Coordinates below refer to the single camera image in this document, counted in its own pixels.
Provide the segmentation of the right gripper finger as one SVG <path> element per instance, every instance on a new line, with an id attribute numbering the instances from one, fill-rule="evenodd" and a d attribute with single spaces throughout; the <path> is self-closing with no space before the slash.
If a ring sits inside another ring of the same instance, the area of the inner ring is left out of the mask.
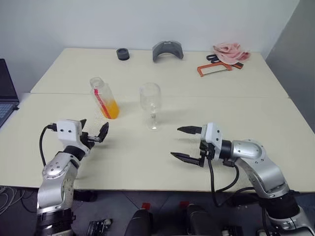
<path id="1" fill-rule="evenodd" d="M 178 131 L 188 133 L 188 134 L 201 134 L 202 132 L 202 127 L 199 126 L 182 126 L 177 128 Z"/>
<path id="2" fill-rule="evenodd" d="M 184 154 L 180 152 L 171 152 L 170 154 L 185 163 L 194 164 L 199 167 L 204 167 L 204 157 L 193 158 L 193 157 L 190 157 L 188 154 Z"/>

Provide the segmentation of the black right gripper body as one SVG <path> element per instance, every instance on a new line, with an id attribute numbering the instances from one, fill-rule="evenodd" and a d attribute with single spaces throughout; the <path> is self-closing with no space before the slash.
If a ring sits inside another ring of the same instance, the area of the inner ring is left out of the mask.
<path id="1" fill-rule="evenodd" d="M 211 143 L 207 143 L 206 141 L 200 141 L 199 149 L 200 149 L 199 166 L 204 167 L 205 160 L 209 162 L 214 159 L 215 146 Z"/>

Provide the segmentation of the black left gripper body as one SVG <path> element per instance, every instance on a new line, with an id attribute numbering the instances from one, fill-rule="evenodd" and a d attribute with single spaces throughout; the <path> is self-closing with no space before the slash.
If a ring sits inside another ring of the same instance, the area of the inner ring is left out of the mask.
<path id="1" fill-rule="evenodd" d="M 98 136 L 90 136 L 87 132 L 82 132 L 82 135 L 80 136 L 80 141 L 88 149 L 92 149 L 95 143 L 101 143 L 101 138 Z"/>

